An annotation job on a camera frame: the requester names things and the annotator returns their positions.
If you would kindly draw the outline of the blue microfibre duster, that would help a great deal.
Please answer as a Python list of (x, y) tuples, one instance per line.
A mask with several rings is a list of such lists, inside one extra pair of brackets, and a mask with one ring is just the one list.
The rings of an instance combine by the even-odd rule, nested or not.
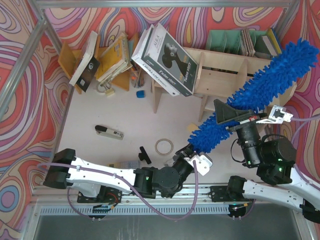
[[(297, 43), (289, 42), (280, 55), (256, 71), (253, 78), (228, 97), (226, 104), (236, 110), (259, 113), (315, 67), (319, 52), (317, 47), (302, 38)], [(234, 120), (218, 123), (217, 115), (215, 111), (190, 135), (188, 143), (195, 152), (210, 153), (221, 141), (229, 138), (230, 132), (226, 128), (237, 125)]]

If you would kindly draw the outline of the black T-shaped plastic piece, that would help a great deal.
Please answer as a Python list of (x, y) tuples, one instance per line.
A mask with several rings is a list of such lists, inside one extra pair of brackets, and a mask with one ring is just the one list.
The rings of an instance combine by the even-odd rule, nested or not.
[(139, 150), (140, 150), (140, 152), (138, 153), (139, 160), (140, 161), (145, 161), (148, 165), (150, 165), (152, 162), (151, 162), (151, 159), (148, 156), (145, 148), (143, 146), (140, 146)]

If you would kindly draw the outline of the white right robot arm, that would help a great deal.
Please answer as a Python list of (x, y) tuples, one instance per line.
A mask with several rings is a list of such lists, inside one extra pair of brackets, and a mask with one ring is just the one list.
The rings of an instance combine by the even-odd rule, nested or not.
[(227, 127), (237, 134), (244, 160), (242, 165), (255, 168), (263, 184), (240, 176), (231, 176), (227, 193), (238, 200), (255, 199), (278, 204), (299, 213), (311, 222), (320, 222), (320, 185), (300, 172), (296, 164), (297, 151), (287, 137), (267, 140), (260, 136), (258, 125), (290, 122), (293, 115), (285, 107), (274, 105), (270, 114), (254, 113), (252, 110), (235, 109), (219, 99), (214, 100), (218, 125), (238, 122)]

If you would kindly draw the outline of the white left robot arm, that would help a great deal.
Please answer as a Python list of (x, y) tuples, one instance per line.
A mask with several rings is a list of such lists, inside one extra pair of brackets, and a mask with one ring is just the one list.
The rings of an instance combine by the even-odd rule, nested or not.
[(85, 161), (76, 156), (74, 149), (66, 148), (54, 155), (43, 185), (54, 189), (72, 188), (100, 202), (104, 187), (139, 193), (147, 199), (155, 199), (157, 192), (163, 198), (172, 198), (194, 172), (194, 167), (185, 159), (194, 155), (193, 145), (188, 144), (175, 153), (172, 166), (120, 169)]

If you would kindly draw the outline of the wooden bookshelf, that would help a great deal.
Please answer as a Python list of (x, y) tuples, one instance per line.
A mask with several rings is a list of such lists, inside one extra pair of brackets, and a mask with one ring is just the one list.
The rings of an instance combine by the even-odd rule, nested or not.
[(250, 77), (270, 64), (269, 59), (186, 47), (199, 65), (194, 93), (202, 96), (198, 121), (203, 118), (208, 98), (228, 98)]

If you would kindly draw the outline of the yellow sticky note pad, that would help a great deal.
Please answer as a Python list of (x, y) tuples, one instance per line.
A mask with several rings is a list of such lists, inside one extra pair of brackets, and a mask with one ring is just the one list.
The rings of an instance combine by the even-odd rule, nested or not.
[(196, 130), (198, 130), (198, 126), (195, 124), (195, 123), (190, 123), (188, 126), (187, 126), (187, 130), (192, 133)]

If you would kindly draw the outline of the masking tape roll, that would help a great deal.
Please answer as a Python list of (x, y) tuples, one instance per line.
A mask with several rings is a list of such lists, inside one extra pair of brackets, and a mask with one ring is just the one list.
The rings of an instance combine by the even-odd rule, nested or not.
[(155, 152), (160, 156), (167, 156), (174, 150), (174, 144), (167, 138), (161, 138), (154, 145)]

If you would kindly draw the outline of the brown card stack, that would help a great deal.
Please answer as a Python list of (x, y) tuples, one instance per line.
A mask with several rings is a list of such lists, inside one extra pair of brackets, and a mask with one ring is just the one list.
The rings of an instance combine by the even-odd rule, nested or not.
[(249, 30), (247, 28), (243, 28), (241, 30), (241, 40), (245, 49), (245, 55), (248, 57), (254, 57), (255, 49)]

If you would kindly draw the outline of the grey book in organiser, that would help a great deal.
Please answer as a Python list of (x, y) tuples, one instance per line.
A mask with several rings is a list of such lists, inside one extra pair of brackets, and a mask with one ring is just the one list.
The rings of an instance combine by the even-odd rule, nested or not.
[(278, 54), (275, 47), (273, 46), (270, 38), (267, 35), (260, 35), (254, 45), (255, 53), (254, 55), (262, 59), (272, 59)]

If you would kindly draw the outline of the blue stamp block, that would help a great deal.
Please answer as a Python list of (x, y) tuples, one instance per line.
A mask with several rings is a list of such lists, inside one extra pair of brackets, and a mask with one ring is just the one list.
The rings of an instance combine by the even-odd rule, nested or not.
[(144, 90), (139, 90), (136, 92), (136, 97), (139, 99), (145, 98), (146, 97), (146, 93)]

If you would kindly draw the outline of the pencils bundle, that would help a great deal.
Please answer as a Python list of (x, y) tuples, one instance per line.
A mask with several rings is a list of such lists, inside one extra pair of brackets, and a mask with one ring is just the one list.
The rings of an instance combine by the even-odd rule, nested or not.
[(141, 88), (145, 85), (144, 71), (142, 69), (131, 70), (129, 79), (134, 88)]

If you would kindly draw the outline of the white Chokladfabriken book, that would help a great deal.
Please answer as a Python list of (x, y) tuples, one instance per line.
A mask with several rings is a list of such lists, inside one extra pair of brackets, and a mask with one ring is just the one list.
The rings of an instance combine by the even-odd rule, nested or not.
[(151, 33), (154, 29), (154, 25), (148, 29), (145, 29), (138, 41), (138, 44), (133, 51), (131, 59), (137, 63), (148, 75), (150, 75), (163, 89), (165, 89), (171, 96), (175, 97), (180, 94), (171, 84), (169, 84), (158, 72), (156, 72), (150, 65), (147, 64), (145, 60), (143, 60), (143, 55), (145, 50), (147, 49)]

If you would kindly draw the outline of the yellow worn books stack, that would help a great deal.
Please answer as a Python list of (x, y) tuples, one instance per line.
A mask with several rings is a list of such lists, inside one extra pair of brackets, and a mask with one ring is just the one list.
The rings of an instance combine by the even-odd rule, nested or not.
[(124, 32), (101, 54), (99, 62), (96, 80), (101, 85), (110, 83), (119, 74), (132, 67), (129, 43)]

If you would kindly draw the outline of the white book with black cover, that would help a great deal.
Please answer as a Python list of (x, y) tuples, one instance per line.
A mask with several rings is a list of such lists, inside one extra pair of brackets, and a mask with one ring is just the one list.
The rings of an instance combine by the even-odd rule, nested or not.
[(91, 81), (93, 80), (100, 62), (95, 54), (98, 52), (97, 46), (98, 34), (91, 31), (84, 46), (76, 58), (74, 72), (69, 83), (72, 86), (78, 86), (83, 92), (86, 92)]

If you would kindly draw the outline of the yellow wooden book stand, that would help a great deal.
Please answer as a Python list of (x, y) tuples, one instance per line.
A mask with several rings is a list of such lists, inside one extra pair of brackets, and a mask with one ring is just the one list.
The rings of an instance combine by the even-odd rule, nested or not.
[[(126, 70), (125, 72), (119, 74), (111, 82), (109, 82), (111, 87), (116, 86), (116, 87), (119, 87), (125, 91), (128, 91), (130, 89), (130, 71), (136, 70), (135, 67), (133, 66), (133, 61), (132, 61), (131, 57), (132, 57), (133, 51), (135, 50), (135, 48), (138, 44), (139, 34), (135, 33), (130, 39), (127, 38), (127, 40), (128, 40), (128, 48), (129, 48), (129, 57), (130, 57), (130, 62), (132, 64), (132, 67), (129, 68), (128, 70)], [(97, 53), (95, 54), (95, 56), (97, 57), (97, 60), (99, 61), (99, 57), (109, 46), (101, 47), (101, 36), (100, 35), (98, 35), (98, 38), (97, 38), (97, 46), (98, 46), (98, 49), (97, 49)], [(76, 59), (80, 55), (81, 49), (72, 50), (69, 47), (67, 42), (64, 42), (62, 44), (62, 49), (61, 49), (60, 55), (58, 57), (58, 63), (62, 67), (62, 70), (64, 71), (66, 76), (68, 77), (69, 82), (70, 82), (72, 75), (74, 73)], [(94, 81), (94, 80), (97, 81), (97, 72), (95, 73), (92, 81)], [(85, 93), (78, 86), (75, 85), (73, 87), (75, 87), (75, 89), (78, 91), (79, 94)]]

